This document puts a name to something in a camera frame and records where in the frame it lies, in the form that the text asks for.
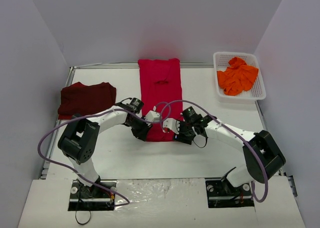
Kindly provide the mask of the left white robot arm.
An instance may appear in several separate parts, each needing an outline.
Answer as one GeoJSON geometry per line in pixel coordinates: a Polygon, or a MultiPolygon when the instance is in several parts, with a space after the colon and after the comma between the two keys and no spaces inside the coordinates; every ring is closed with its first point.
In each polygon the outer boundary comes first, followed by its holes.
{"type": "Polygon", "coordinates": [[[131,128],[137,139],[146,141],[153,123],[160,121],[160,114],[149,111],[138,117],[143,105],[142,101],[133,98],[130,103],[116,103],[95,117],[77,120],[66,126],[57,146],[71,161],[78,173],[78,181],[83,185],[82,191],[89,197],[95,197],[101,191],[100,176],[92,161],[98,135],[113,126],[125,125],[131,128]]]}

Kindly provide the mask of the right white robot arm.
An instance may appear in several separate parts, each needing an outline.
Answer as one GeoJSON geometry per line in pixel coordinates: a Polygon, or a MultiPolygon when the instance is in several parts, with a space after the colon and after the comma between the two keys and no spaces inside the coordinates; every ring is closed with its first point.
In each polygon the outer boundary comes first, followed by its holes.
{"type": "Polygon", "coordinates": [[[222,190],[229,195],[234,194],[246,183],[263,184],[286,164],[286,159],[272,135],[266,131],[246,131],[225,124],[210,115],[197,114],[192,107],[182,112],[182,120],[173,119],[169,128],[174,132],[173,139],[191,144],[197,135],[217,140],[244,155],[245,164],[229,170],[221,178],[222,190]]]}

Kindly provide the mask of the bright red t shirt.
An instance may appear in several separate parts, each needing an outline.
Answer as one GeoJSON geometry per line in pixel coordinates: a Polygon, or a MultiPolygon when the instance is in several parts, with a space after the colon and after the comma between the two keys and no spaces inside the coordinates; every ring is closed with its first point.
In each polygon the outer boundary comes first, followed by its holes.
{"type": "MultiPolygon", "coordinates": [[[[141,100],[144,103],[142,108],[143,116],[161,102],[169,103],[175,100],[182,100],[179,59],[140,59],[138,60],[138,65],[141,100]]],[[[170,107],[170,118],[180,118],[183,110],[182,102],[174,103],[170,107]]],[[[146,141],[169,142],[173,141],[173,135],[173,132],[164,133],[160,124],[154,124],[147,134],[146,141]]]]}

